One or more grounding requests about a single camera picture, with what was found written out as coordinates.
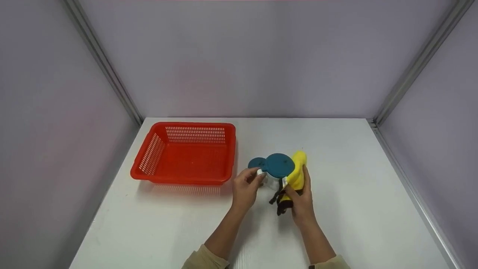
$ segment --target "stuffed toy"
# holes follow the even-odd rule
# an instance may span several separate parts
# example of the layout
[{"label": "stuffed toy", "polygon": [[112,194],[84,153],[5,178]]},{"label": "stuffed toy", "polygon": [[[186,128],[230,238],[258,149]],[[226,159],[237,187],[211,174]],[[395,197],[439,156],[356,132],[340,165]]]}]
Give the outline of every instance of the stuffed toy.
[{"label": "stuffed toy", "polygon": [[299,195],[304,189],[304,172],[302,166],[307,164],[307,155],[304,151],[297,151],[292,158],[282,153],[274,153],[267,158],[254,158],[248,167],[260,167],[258,174],[266,172],[264,184],[276,190],[270,204],[277,204],[277,215],[284,214],[292,208],[293,202],[285,193],[285,186],[290,185]]}]

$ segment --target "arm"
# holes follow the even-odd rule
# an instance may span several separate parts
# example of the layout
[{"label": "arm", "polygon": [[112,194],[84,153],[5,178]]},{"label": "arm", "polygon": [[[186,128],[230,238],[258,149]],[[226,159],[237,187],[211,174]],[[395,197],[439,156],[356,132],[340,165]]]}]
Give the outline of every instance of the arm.
[{"label": "arm", "polygon": [[236,240],[239,226],[256,201],[257,189],[265,177],[265,174],[256,176],[258,169],[245,169],[233,180],[231,208],[204,245],[186,260],[183,268],[215,269],[227,266],[226,260]]},{"label": "arm", "polygon": [[305,166],[303,169],[303,194],[297,194],[290,186],[285,186],[285,192],[293,201],[292,217],[301,232],[310,263],[323,263],[333,259],[336,254],[315,218],[309,171]]}]

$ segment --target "white tabletop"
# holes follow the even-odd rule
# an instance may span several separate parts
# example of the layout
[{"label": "white tabletop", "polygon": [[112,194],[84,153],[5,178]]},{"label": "white tabletop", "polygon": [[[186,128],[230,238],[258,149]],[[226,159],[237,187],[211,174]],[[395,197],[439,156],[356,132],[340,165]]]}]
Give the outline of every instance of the white tabletop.
[{"label": "white tabletop", "polygon": [[[161,121],[234,124],[235,170],[254,157],[305,151],[319,224],[353,269],[448,268],[365,119],[265,118],[147,118],[70,268],[180,268],[228,210],[230,181],[201,188],[131,178],[143,139]],[[235,268],[308,265],[291,216],[268,204],[273,194],[259,190],[233,249]]]}]

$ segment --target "sleeve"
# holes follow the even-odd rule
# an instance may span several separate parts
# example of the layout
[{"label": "sleeve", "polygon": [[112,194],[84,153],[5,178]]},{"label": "sleeve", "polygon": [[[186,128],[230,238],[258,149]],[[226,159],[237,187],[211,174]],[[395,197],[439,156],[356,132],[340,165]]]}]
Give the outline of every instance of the sleeve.
[{"label": "sleeve", "polygon": [[319,262],[309,266],[309,269],[350,269],[342,256],[337,255],[326,262]]},{"label": "sleeve", "polygon": [[201,245],[187,258],[182,269],[225,269],[228,266],[228,261],[214,255],[205,245]]}]

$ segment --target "plastic basket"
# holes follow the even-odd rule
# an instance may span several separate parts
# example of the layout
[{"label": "plastic basket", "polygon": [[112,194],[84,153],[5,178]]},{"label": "plastic basket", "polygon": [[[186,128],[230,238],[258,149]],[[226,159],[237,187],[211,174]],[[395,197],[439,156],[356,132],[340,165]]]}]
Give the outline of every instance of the plastic basket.
[{"label": "plastic basket", "polygon": [[235,149],[236,128],[230,123],[156,123],[131,176],[154,183],[221,185],[231,177]]}]

